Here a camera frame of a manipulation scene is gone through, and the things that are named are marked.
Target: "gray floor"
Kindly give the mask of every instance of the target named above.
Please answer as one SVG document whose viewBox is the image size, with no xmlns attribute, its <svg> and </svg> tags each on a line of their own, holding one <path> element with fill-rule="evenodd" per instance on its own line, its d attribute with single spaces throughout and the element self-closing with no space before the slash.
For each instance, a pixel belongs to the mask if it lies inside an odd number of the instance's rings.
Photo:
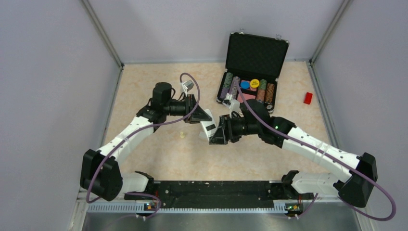
<svg viewBox="0 0 408 231">
<path fill-rule="evenodd" d="M 83 231 L 360 231 L 355 213 L 342 203 L 316 203 L 299 220 L 278 214 L 158 214 L 147 221 L 120 213 L 87 213 Z"/>
</svg>

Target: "beige tabletop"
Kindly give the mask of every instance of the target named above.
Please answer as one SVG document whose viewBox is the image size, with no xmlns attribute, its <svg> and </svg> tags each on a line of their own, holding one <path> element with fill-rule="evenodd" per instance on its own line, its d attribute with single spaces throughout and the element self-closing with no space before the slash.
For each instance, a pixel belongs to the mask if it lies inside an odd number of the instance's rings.
<svg viewBox="0 0 408 231">
<path fill-rule="evenodd" d="M 183 72 L 196 78 L 201 89 L 200 106 L 210 109 L 218 124 L 218 116 L 229 113 L 228 108 L 215 101 L 224 66 L 224 63 L 126 65 L 106 142 L 121 132 L 147 103 L 157 82 L 170 83 L 178 98 L 178 78 Z M 196 94 L 196 88 L 190 92 Z M 303 103 L 306 92 L 313 93 L 310 105 Z M 305 62 L 284 63 L 273 116 L 282 116 L 328 142 Z M 167 121 L 174 119 L 176 117 L 167 117 Z M 298 154 L 264 143 L 257 135 L 244 136 L 239 142 L 228 145 L 209 145 L 198 137 L 200 131 L 199 124 L 184 122 L 161 126 L 129 155 L 120 166 L 121 172 L 138 170 L 155 180 L 280 180 L 289 170 L 327 172 Z M 184 138 L 180 137 L 180 132 L 184 132 Z"/>
</svg>

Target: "red box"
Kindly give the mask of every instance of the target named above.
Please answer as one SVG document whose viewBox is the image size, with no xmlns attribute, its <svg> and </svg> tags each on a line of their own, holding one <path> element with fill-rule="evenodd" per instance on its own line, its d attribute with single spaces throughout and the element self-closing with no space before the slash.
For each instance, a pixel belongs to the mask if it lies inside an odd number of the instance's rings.
<svg viewBox="0 0 408 231">
<path fill-rule="evenodd" d="M 313 96 L 312 93 L 307 92 L 306 96 L 305 96 L 305 101 L 303 101 L 303 102 L 306 103 L 306 104 L 310 104 L 312 102 L 312 96 Z"/>
</svg>

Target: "blue disc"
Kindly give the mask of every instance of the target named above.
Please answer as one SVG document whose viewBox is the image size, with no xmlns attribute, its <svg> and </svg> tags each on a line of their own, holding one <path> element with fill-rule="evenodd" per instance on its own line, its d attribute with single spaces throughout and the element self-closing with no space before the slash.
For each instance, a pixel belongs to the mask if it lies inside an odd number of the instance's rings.
<svg viewBox="0 0 408 231">
<path fill-rule="evenodd" d="M 249 82 L 248 81 L 242 81 L 241 82 L 241 88 L 242 89 L 248 89 L 249 88 Z"/>
</svg>

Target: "yellow button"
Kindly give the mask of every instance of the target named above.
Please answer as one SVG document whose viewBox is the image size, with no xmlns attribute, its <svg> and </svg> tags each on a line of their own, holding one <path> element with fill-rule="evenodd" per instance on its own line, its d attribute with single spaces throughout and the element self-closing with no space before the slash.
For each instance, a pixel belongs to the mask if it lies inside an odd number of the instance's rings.
<svg viewBox="0 0 408 231">
<path fill-rule="evenodd" d="M 251 88 L 257 88 L 259 87 L 259 80 L 254 78 L 251 80 Z"/>
</svg>

